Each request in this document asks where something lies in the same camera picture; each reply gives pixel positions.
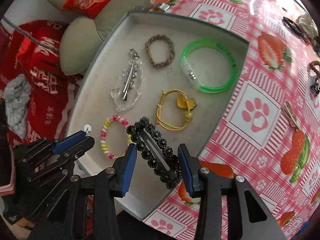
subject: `tablecloth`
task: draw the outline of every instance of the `tablecloth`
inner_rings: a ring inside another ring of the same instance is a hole
[[[314,212],[320,195],[320,105],[310,92],[308,74],[308,63],[317,57],[311,46],[294,36],[281,21],[283,16],[295,20],[303,9],[293,0],[152,2],[166,2],[171,5],[169,13],[215,24],[250,42],[229,105],[199,158],[228,164],[236,174],[243,175],[277,220],[294,212],[282,226],[290,239]],[[282,171],[286,164],[281,161],[293,150],[295,130],[281,110],[286,101],[306,136],[302,150],[305,163],[297,174],[295,167],[288,175]],[[199,204],[183,201],[179,187],[143,222],[176,239],[191,240]],[[226,199],[221,201],[221,237],[226,239]]]

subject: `gold pearl bead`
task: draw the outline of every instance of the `gold pearl bead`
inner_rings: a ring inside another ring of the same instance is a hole
[[[186,122],[190,122],[192,120],[192,114],[190,112],[186,112],[183,116],[183,119],[186,121]]]

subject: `screw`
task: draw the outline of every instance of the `screw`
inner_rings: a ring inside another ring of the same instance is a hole
[[[72,182],[76,182],[78,179],[79,179],[79,176],[78,176],[78,175],[72,175],[72,176],[70,177],[70,180],[71,180]]]
[[[106,173],[107,173],[107,174],[112,174],[112,173],[114,173],[114,172],[115,172],[115,169],[114,169],[114,168],[112,168],[112,167],[106,168]]]
[[[201,171],[202,173],[204,173],[204,174],[208,174],[208,173],[210,172],[210,170],[209,170],[208,168],[205,168],[205,167],[202,167],[202,168],[200,169],[200,171]]]
[[[244,182],[244,177],[241,175],[236,176],[236,180],[239,182]]]

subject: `pink bead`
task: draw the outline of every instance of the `pink bead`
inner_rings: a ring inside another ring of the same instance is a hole
[[[101,138],[101,139],[105,139],[106,136],[107,136],[107,132],[101,131],[101,133],[100,133],[100,138]]]

